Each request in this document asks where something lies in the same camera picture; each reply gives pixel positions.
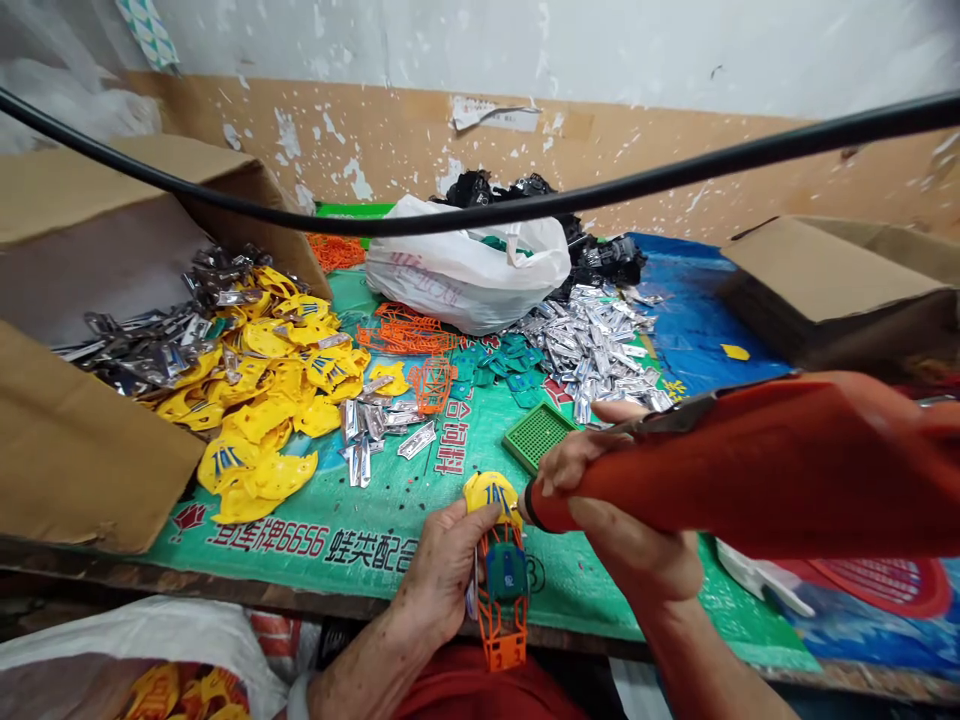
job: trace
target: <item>pile of yellow parts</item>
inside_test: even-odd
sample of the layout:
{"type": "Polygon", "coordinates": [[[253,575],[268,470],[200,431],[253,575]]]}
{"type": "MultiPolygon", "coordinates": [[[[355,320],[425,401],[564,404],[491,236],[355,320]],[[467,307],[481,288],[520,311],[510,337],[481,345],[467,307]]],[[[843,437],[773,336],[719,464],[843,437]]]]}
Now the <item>pile of yellow parts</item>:
{"type": "Polygon", "coordinates": [[[339,332],[329,302],[273,268],[255,268],[237,289],[263,294],[220,311],[231,329],[155,410],[191,430],[221,428],[197,477],[220,496],[213,519],[225,524],[269,515],[313,477],[316,453],[281,450],[294,430],[316,438],[339,428],[336,406],[360,394],[370,364],[370,353],[339,332]]]}

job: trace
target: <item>person's right hand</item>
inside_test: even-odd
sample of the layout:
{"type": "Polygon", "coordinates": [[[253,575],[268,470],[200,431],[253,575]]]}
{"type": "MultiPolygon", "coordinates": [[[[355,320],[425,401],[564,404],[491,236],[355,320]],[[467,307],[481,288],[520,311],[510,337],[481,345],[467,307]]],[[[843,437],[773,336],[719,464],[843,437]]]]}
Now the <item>person's right hand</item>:
{"type": "MultiPolygon", "coordinates": [[[[592,409],[598,418],[612,423],[647,412],[630,402],[595,402],[592,409]]],[[[588,463],[630,441],[623,435],[571,433],[544,456],[537,482],[544,484],[545,495],[573,490],[588,463]]],[[[632,478],[620,481],[630,483],[632,478]]],[[[703,565],[697,555],[695,532],[657,532],[602,500],[572,497],[568,502],[570,514],[634,612],[696,597],[703,584],[703,565]]]]}

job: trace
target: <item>cardboard flap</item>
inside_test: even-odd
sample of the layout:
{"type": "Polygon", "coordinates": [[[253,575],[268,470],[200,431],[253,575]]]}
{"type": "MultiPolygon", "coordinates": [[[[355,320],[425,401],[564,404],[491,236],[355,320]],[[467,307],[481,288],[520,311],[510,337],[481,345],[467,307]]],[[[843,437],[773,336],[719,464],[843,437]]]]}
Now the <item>cardboard flap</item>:
{"type": "MultiPolygon", "coordinates": [[[[110,145],[195,183],[259,164],[249,155],[179,135],[116,138],[110,145]]],[[[163,194],[67,148],[0,156],[0,177],[10,180],[0,194],[0,245],[24,242],[163,194]]]]}
{"type": "MultiPolygon", "coordinates": [[[[869,245],[875,235],[864,231],[861,241],[869,245]]],[[[804,218],[777,218],[721,252],[812,322],[870,312],[949,287],[804,218]]]]}
{"type": "Polygon", "coordinates": [[[144,553],[203,449],[0,322],[0,534],[144,553]]]}

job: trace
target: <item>wrist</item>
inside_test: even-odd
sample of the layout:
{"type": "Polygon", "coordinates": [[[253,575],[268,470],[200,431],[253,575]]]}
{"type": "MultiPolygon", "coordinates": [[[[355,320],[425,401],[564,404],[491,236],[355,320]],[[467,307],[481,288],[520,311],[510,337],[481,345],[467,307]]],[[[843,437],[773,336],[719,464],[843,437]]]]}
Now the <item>wrist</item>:
{"type": "Polygon", "coordinates": [[[410,605],[392,603],[383,617],[388,625],[388,638],[398,652],[410,659],[424,656],[424,662],[446,642],[430,619],[410,605]]]}
{"type": "Polygon", "coordinates": [[[630,608],[637,619],[637,624],[644,634],[658,630],[677,631],[695,627],[703,621],[710,622],[700,600],[693,597],[689,600],[644,602],[630,600],[630,608]]]}

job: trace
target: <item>green grid tray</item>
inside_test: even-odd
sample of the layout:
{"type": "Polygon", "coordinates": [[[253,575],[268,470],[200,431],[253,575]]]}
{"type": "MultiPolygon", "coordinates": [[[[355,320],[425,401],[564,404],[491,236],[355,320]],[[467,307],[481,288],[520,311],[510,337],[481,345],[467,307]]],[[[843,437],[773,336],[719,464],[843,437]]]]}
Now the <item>green grid tray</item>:
{"type": "Polygon", "coordinates": [[[530,475],[536,476],[540,458],[550,448],[580,428],[549,402],[541,402],[507,431],[503,446],[530,475]]]}

